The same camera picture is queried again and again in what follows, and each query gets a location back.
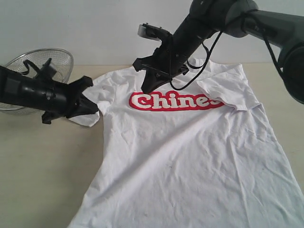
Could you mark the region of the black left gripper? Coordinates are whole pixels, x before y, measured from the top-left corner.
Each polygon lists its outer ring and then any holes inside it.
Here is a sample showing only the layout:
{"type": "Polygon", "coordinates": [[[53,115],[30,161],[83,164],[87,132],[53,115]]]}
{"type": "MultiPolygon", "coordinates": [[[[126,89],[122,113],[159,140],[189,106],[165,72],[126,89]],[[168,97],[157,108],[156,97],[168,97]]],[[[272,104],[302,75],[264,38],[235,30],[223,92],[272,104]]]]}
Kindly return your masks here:
{"type": "Polygon", "coordinates": [[[54,83],[46,93],[47,106],[41,117],[42,123],[51,124],[53,120],[61,117],[69,119],[97,113],[97,104],[82,94],[92,86],[93,80],[88,76],[83,76],[70,84],[54,83]]]}

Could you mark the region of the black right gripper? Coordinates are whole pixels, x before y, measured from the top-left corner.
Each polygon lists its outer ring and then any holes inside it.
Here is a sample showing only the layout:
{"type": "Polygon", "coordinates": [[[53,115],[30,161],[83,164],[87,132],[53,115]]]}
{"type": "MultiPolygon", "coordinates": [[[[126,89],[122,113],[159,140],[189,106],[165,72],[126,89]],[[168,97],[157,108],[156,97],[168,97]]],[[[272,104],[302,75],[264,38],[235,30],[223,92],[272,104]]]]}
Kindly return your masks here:
{"type": "Polygon", "coordinates": [[[196,35],[173,35],[167,46],[160,46],[155,50],[155,56],[137,58],[132,64],[135,71],[146,71],[141,86],[142,92],[151,93],[169,83],[171,77],[187,74],[189,68],[186,62],[202,42],[203,39],[196,35]]]}

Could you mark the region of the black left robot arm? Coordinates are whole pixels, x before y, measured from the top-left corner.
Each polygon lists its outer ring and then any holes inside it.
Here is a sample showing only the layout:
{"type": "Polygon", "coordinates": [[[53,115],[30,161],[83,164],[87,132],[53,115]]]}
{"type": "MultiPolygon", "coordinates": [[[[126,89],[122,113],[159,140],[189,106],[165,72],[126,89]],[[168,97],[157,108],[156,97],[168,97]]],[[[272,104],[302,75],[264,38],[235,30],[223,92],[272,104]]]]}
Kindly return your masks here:
{"type": "Polygon", "coordinates": [[[87,76],[66,84],[48,77],[44,70],[38,77],[30,78],[0,68],[0,102],[44,111],[44,124],[61,117],[69,119],[97,113],[97,104],[83,95],[91,86],[93,81],[87,76]]]}

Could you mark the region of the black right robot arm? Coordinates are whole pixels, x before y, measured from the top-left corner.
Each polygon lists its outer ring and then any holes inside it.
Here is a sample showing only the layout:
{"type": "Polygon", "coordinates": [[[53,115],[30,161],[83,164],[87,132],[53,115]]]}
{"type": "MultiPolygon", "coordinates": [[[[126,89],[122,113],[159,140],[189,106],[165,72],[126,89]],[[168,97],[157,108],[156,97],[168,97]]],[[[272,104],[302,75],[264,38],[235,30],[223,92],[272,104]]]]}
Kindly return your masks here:
{"type": "Polygon", "coordinates": [[[142,91],[149,94],[186,74],[189,57],[213,35],[235,38],[252,35],[263,40],[290,96],[304,101],[304,18],[260,10],[252,0],[194,0],[184,21],[174,33],[147,23],[138,35],[161,45],[151,56],[133,63],[146,72],[142,91]]]}

